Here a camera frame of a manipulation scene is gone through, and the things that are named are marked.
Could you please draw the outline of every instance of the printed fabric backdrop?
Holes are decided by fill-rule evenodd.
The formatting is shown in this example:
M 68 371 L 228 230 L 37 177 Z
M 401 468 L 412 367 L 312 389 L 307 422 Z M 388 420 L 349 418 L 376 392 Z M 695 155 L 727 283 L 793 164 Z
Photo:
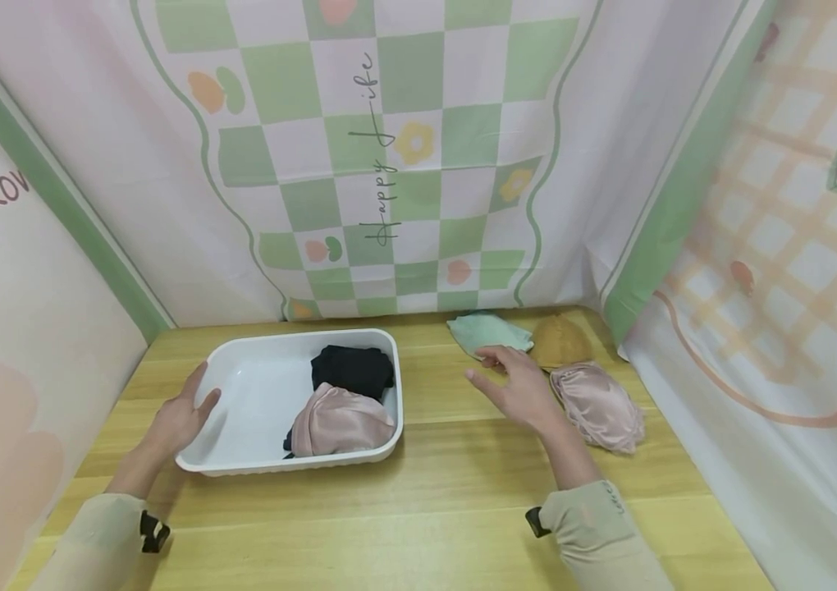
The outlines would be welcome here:
M 0 0 L 0 79 L 176 324 L 600 309 L 765 4 Z
M 0 149 L 0 591 L 145 342 Z
M 754 74 L 625 350 L 777 589 L 833 591 L 837 2 L 784 2 Z

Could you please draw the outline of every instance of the green and white checkerboard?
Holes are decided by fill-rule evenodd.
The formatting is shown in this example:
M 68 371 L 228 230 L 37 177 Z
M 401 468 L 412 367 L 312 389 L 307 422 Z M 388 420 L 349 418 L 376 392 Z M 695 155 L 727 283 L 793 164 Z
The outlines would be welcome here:
M 289 318 L 514 305 L 579 0 L 155 0 L 153 58 Z

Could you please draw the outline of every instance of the rectangular tray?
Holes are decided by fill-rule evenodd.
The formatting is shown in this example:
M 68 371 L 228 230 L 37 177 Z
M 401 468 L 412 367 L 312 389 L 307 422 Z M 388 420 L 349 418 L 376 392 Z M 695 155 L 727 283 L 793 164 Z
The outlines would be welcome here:
M 396 424 L 385 446 L 331 456 L 284 460 L 284 436 L 313 395 L 311 365 L 327 345 L 376 347 L 389 355 L 396 384 L 382 394 L 382 405 Z M 195 403 L 214 387 L 222 399 L 198 437 L 176 456 L 189 472 L 206 475 L 261 474 L 354 465 L 385 460 L 404 427 L 399 350 L 392 335 L 376 328 L 336 330 L 270 337 L 238 338 L 208 356 L 208 371 Z

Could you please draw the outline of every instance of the light wood tabletop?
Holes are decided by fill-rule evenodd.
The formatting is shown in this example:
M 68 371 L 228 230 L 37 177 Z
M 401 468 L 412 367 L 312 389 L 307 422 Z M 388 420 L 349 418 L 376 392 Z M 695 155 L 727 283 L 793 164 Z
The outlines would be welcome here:
M 564 309 L 590 335 L 597 362 L 645 412 L 632 458 L 593 448 L 677 589 L 771 589 L 609 331 Z M 554 310 L 501 317 L 532 329 Z M 463 378 L 474 366 L 445 325 L 454 315 L 178 329 L 139 363 L 112 415 L 10 589 L 25 591 L 81 504 L 100 493 L 186 375 L 232 338 L 336 328 L 387 330 L 400 352 L 405 434 L 375 465 L 210 479 L 168 466 L 150 508 L 174 529 L 141 556 L 131 591 L 575 589 L 551 537 L 524 512 L 553 477 L 535 437 L 499 415 Z

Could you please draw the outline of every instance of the folded pink satin fabric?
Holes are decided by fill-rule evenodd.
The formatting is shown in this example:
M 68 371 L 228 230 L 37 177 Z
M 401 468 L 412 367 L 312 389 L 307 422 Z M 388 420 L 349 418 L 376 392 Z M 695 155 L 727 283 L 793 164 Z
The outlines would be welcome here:
M 375 449 L 395 430 L 382 404 L 324 382 L 294 419 L 290 448 L 298 458 Z
M 642 410 L 612 376 L 593 362 L 550 373 L 550 384 L 572 421 L 593 446 L 634 454 L 645 437 Z

